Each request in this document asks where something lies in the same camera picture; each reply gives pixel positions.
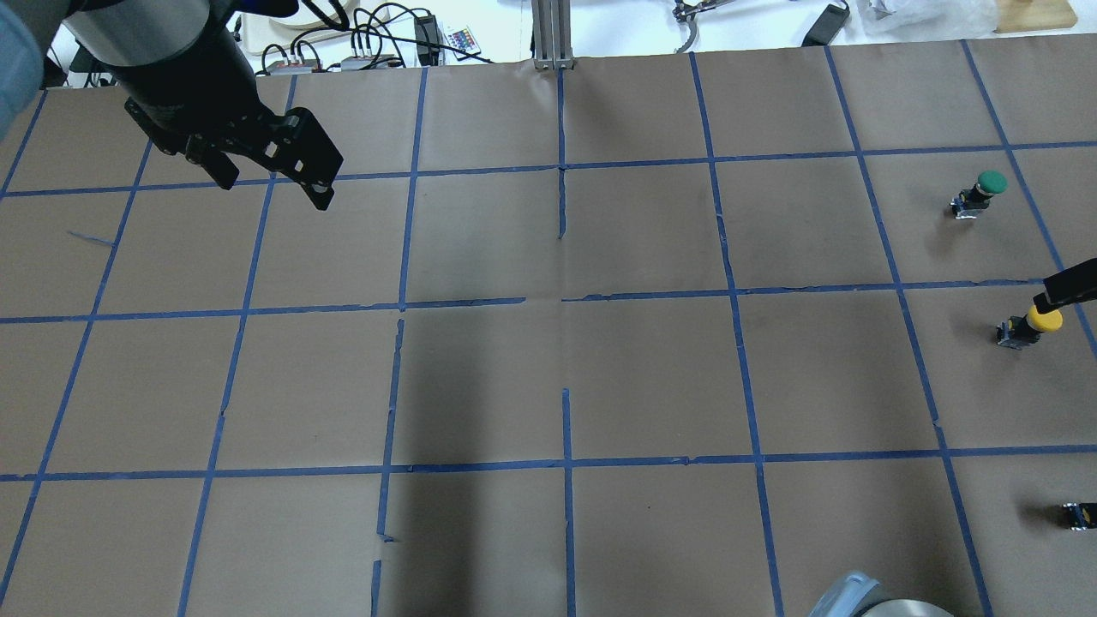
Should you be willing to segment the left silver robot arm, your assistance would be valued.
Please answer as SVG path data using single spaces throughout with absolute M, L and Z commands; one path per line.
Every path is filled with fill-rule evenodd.
M 297 1 L 4 1 L 3 130 L 29 105 L 44 60 L 67 29 L 129 97 L 125 110 L 154 147 L 182 155 L 224 190 L 234 156 L 298 184 L 314 207 L 333 200 L 344 157 L 314 114 L 267 108 L 227 24 L 235 13 L 292 16 Z

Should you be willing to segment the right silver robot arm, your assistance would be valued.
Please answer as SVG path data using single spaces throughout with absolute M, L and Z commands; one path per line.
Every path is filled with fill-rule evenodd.
M 1022 315 L 1004 319 L 996 328 L 995 343 L 1007 349 L 1027 349 L 1047 333 L 1062 328 L 1062 308 L 1094 300 L 1096 259 L 1074 265 L 1047 277 L 1043 291 L 1032 298 Z M 811 616 L 949 616 L 949 612 L 923 601 L 887 598 L 881 583 L 863 572 L 839 577 L 816 605 Z

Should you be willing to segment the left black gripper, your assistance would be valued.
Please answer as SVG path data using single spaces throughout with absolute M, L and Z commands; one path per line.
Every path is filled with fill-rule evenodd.
M 239 177 L 228 153 L 281 173 L 318 211 L 333 202 L 333 179 L 344 156 L 306 108 L 279 116 L 261 101 L 257 79 L 226 30 L 204 30 L 183 51 L 145 65 L 113 65 L 129 99 L 124 110 L 157 152 L 182 155 L 216 186 Z

